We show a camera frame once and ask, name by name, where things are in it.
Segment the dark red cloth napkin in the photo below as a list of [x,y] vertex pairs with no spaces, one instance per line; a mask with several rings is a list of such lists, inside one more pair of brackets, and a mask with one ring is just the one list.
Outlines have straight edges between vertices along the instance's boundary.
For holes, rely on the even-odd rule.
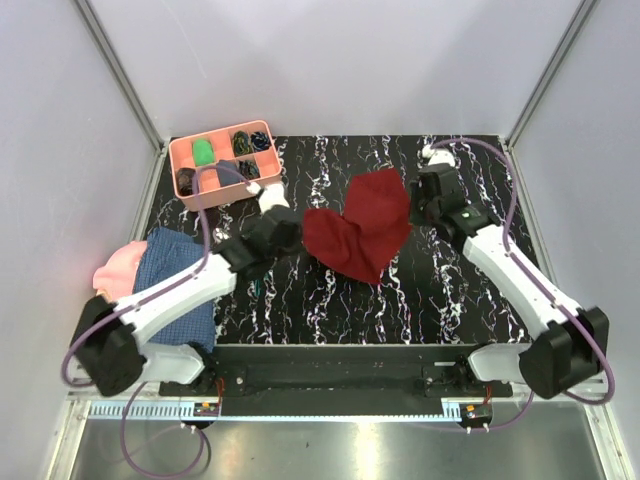
[[352,280],[378,284],[411,232],[410,200],[393,168],[352,178],[344,208],[308,209],[303,245],[320,263]]

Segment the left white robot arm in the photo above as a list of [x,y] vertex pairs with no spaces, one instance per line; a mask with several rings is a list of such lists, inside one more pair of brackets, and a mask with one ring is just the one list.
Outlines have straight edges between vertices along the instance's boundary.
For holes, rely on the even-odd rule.
[[162,345],[152,338],[194,309],[263,278],[278,260],[300,251],[301,221],[283,183],[251,182],[247,189],[261,214],[238,235],[206,247],[201,260],[146,290],[117,302],[102,296],[86,302],[70,354],[102,396],[119,395],[139,382],[183,385],[196,396],[214,388],[213,359],[203,344]]

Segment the iridescent handled spoon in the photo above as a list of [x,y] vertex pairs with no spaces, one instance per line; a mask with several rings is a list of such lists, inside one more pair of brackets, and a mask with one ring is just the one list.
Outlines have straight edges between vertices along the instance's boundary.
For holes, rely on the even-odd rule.
[[219,227],[216,227],[212,230],[212,239],[216,244],[219,244],[229,238],[229,234]]

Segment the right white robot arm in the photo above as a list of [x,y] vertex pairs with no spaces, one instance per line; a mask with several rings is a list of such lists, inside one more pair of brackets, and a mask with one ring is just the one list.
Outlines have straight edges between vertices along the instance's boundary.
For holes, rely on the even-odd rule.
[[454,371],[454,384],[476,396],[490,382],[526,385],[543,399],[603,373],[609,401],[615,380],[606,359],[609,319],[597,307],[583,308],[559,290],[513,243],[508,224],[482,203],[468,201],[453,154],[441,145],[423,148],[426,164],[410,184],[410,220],[477,267],[524,322],[528,344],[488,344],[475,349]]

